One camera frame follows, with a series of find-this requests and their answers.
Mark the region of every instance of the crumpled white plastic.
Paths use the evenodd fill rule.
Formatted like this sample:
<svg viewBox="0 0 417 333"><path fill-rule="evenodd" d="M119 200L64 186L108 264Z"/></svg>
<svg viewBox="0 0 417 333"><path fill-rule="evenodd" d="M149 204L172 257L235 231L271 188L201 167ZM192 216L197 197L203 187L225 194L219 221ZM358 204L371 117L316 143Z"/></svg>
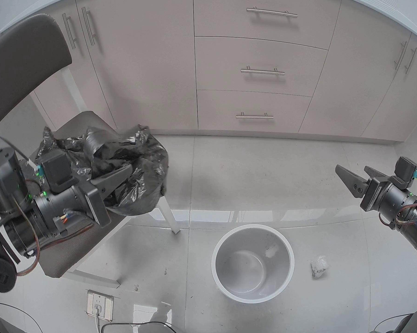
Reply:
<svg viewBox="0 0 417 333"><path fill-rule="evenodd" d="M311 264L313 271L312 276L315 279L319 278L330 267L325 255L320 255L319 257L315 258L311 261Z"/></svg>

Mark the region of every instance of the metal handle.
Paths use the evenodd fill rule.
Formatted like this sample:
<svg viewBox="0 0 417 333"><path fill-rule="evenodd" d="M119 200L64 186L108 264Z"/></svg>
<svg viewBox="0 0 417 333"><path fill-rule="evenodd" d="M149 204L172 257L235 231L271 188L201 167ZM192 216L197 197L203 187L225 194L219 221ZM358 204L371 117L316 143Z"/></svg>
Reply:
<svg viewBox="0 0 417 333"><path fill-rule="evenodd" d="M88 14L90 13L90 10L87 10L85 7L82 8L82 14L84 15L84 21L85 21L85 27L87 28L88 32L88 38L90 39L90 44L94 46L94 37L96 36L96 33L91 32L91 25L90 21L88 20Z"/></svg>
<svg viewBox="0 0 417 333"><path fill-rule="evenodd" d="M250 114L244 114L241 112L241 114L236 115L237 119L273 119L273 116L269 116L267 112L264 113L264 116L261 115L250 115Z"/></svg>
<svg viewBox="0 0 417 333"><path fill-rule="evenodd" d="M395 62L395 70L398 70L398 68L400 67L401 57L403 56L403 53L406 50L407 43L408 43L407 41L405 41L404 43L401 42L401 45L403 46L403 48L401 49L400 58L398 58L398 61L397 60L394 61Z"/></svg>
<svg viewBox="0 0 417 333"><path fill-rule="evenodd" d="M69 28L68 20L71 19L71 16L67 16L67 14L63 13L62 18L64 19L65 28L67 30L68 39L70 40L71 49L76 49L76 41L77 38L73 38L71 34L71 30Z"/></svg>
<svg viewBox="0 0 417 333"><path fill-rule="evenodd" d="M276 68L274 70L259 70L259 69L250 69L250 66L247 66L247 69L241 69L241 73L286 75L284 71L278 71Z"/></svg>
<svg viewBox="0 0 417 333"><path fill-rule="evenodd" d="M414 60L415 53L417 53L417 47L415 47L415 49L412 49L412 48L411 48L411 51L412 51L412 58L411 58L411 61L409 62L409 65L405 65L405 68L406 68L406 74L408 74L408 73L409 73L409 69L411 68L411 64L412 64L412 61Z"/></svg>
<svg viewBox="0 0 417 333"><path fill-rule="evenodd" d="M284 12L281 11L272 11L272 10L261 10L256 6L254 8L247 8L247 12L258 12L261 14L271 14L271 15L279 15L279 16L286 16L286 17L294 17L297 18L298 14L291 14L287 10Z"/></svg>

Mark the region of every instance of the floor outlet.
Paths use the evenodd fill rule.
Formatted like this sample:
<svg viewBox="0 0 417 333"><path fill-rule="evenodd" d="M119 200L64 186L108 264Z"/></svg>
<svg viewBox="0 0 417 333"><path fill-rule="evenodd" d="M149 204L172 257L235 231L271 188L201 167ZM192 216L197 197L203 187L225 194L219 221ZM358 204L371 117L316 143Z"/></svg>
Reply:
<svg viewBox="0 0 417 333"><path fill-rule="evenodd" d="M104 293L88 290L87 314L95 316L99 314L100 319L111 322L113 319L114 298Z"/></svg>

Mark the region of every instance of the drawer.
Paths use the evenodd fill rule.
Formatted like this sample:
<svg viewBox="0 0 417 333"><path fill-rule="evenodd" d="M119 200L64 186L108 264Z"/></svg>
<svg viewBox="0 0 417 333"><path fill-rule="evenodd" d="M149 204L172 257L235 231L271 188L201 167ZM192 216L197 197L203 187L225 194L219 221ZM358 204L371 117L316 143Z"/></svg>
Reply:
<svg viewBox="0 0 417 333"><path fill-rule="evenodd" d="M196 37L196 86L203 90L312 96L326 59L324 49L229 37ZM284 72L284 75L246 72Z"/></svg>
<svg viewBox="0 0 417 333"><path fill-rule="evenodd" d="M262 92L198 90L200 130L244 130L297 133L310 97ZM237 118L273 116L273 119Z"/></svg>
<svg viewBox="0 0 417 333"><path fill-rule="evenodd" d="M247 37L328 49L341 0L194 0L195 35ZM297 17L248 8L285 12Z"/></svg>

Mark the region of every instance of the outlet cover plate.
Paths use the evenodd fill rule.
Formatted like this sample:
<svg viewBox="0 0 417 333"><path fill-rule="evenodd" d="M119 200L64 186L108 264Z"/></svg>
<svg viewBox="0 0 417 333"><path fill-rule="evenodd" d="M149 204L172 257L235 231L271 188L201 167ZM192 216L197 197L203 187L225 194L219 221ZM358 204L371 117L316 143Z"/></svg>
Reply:
<svg viewBox="0 0 417 333"><path fill-rule="evenodd" d="M104 293L88 290L88 301L87 301L87 314L89 316L95 316L94 310L93 310L93 302L95 299L103 300L104 305L102 307L103 312L99 314L100 319L104 319L108 322L111 322L113 320L113 303L114 303L114 297L110 295L105 295Z"/></svg>

